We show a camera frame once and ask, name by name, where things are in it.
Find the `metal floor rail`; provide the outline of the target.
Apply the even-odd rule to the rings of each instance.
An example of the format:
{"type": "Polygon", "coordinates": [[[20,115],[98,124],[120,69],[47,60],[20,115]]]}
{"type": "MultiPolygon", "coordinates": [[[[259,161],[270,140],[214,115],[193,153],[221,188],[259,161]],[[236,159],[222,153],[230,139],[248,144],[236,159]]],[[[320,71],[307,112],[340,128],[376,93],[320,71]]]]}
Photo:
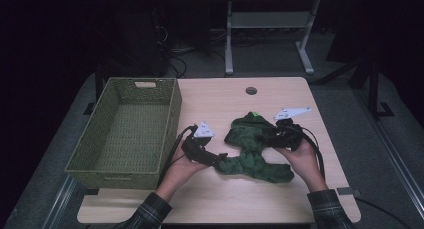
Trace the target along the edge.
{"type": "Polygon", "coordinates": [[[72,176],[66,176],[55,196],[53,205],[47,214],[42,229],[57,229],[57,226],[59,225],[59,222],[72,197],[75,187],[75,179],[72,176]]]}
{"type": "Polygon", "coordinates": [[[390,163],[398,175],[399,180],[410,197],[418,214],[424,221],[424,191],[418,185],[411,171],[398,153],[394,143],[389,138],[389,135],[381,124],[381,116],[378,116],[376,113],[371,111],[371,109],[368,107],[367,98],[363,92],[355,91],[354,95],[358,100],[362,110],[366,114],[368,120],[372,124],[372,127],[378,135],[378,138],[382,142],[385,153],[387,154],[390,163]]]}

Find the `person's right hand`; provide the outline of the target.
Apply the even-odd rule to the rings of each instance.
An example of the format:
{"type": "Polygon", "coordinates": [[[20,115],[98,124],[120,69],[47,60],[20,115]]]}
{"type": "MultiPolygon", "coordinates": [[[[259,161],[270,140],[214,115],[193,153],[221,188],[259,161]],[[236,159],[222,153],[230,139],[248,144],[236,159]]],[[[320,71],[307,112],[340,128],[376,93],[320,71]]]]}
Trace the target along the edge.
{"type": "Polygon", "coordinates": [[[313,147],[302,140],[295,151],[287,148],[276,148],[291,164],[292,169],[305,182],[310,192],[324,191],[328,186],[320,173],[313,147]]]}

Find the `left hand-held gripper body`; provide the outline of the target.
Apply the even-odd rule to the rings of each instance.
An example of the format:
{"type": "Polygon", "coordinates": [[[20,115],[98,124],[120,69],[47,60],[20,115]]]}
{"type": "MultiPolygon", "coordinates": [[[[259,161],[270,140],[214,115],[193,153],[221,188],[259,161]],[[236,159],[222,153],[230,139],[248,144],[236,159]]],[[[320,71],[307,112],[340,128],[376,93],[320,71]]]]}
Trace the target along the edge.
{"type": "Polygon", "coordinates": [[[205,122],[194,125],[191,128],[191,134],[186,137],[182,145],[185,156],[191,161],[203,164],[212,154],[206,150],[205,146],[214,136],[215,133],[205,122]]]}

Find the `black metal stand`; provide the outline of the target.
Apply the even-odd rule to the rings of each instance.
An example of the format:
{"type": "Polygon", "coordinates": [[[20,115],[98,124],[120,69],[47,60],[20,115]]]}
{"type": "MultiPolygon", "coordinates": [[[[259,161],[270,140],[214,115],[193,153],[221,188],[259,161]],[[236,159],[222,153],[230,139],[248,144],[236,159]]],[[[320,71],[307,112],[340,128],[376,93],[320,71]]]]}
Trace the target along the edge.
{"type": "Polygon", "coordinates": [[[350,88],[360,89],[365,82],[368,82],[367,109],[371,115],[376,120],[381,117],[393,117],[394,113],[389,105],[386,102],[378,101],[379,66],[375,56],[362,55],[334,72],[309,82],[309,85],[325,85],[351,70],[353,70],[353,74],[348,80],[350,88]]]}

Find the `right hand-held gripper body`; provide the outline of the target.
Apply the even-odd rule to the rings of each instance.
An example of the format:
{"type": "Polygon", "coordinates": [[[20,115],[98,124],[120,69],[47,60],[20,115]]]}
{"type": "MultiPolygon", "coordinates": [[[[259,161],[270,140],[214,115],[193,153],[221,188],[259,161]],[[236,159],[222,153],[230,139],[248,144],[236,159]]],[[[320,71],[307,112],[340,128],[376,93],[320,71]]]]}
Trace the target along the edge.
{"type": "Polygon", "coordinates": [[[293,118],[311,111],[310,107],[283,108],[275,116],[276,127],[272,130],[278,131],[278,136],[266,140],[278,140],[280,148],[289,148],[295,151],[302,140],[308,139],[303,128],[295,124],[293,118]]]}

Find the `green knitted cloth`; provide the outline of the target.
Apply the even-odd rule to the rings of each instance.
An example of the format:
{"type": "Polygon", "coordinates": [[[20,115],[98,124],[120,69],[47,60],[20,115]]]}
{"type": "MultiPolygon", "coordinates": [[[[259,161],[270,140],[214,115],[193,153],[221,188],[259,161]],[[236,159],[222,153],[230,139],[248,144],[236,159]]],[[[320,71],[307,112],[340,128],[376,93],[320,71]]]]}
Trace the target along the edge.
{"type": "Polygon", "coordinates": [[[224,142],[240,149],[235,157],[218,163],[216,170],[223,175],[247,175],[269,183],[289,183],[294,173],[288,164],[268,163],[262,156],[267,145],[261,140],[264,129],[274,126],[256,112],[249,112],[232,121],[224,142]]]}

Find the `grey tape strip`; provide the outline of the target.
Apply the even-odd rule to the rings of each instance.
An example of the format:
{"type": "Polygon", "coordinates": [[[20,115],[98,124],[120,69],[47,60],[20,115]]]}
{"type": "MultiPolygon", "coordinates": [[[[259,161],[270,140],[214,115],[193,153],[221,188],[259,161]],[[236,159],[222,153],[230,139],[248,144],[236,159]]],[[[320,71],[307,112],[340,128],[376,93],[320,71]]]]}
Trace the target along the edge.
{"type": "Polygon", "coordinates": [[[339,195],[352,195],[354,197],[360,197],[362,195],[360,190],[353,189],[351,187],[341,187],[341,188],[336,188],[336,190],[339,195]]]}

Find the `person's left hand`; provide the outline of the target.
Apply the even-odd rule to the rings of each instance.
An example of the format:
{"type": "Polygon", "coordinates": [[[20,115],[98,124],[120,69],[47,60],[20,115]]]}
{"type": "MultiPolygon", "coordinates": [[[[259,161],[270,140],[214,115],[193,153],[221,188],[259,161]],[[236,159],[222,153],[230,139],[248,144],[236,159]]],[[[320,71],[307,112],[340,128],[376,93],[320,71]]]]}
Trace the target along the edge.
{"type": "Polygon", "coordinates": [[[166,202],[170,202],[175,192],[193,175],[207,168],[207,165],[189,160],[185,156],[181,146],[182,143],[179,143],[172,157],[171,165],[155,191],[155,193],[166,202]]]}

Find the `green woven basket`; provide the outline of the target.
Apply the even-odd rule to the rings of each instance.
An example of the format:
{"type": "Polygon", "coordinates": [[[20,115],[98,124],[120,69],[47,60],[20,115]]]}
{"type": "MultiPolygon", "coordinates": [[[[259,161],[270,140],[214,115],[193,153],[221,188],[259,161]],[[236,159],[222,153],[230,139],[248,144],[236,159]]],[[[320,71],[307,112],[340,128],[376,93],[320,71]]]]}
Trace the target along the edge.
{"type": "Polygon", "coordinates": [[[109,79],[65,171],[90,189],[155,189],[181,104],[175,79],[109,79]]]}

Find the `grey metal frame table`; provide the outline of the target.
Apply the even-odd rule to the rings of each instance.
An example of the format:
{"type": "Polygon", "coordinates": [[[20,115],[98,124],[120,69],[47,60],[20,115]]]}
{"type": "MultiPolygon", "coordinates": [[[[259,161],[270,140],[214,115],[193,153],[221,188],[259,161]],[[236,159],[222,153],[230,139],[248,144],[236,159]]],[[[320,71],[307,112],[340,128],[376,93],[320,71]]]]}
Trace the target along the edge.
{"type": "Polygon", "coordinates": [[[239,12],[234,11],[233,2],[227,1],[225,74],[234,74],[232,32],[234,29],[303,29],[304,35],[295,43],[298,56],[307,75],[315,73],[306,47],[317,17],[321,0],[311,0],[308,10],[239,12]]]}

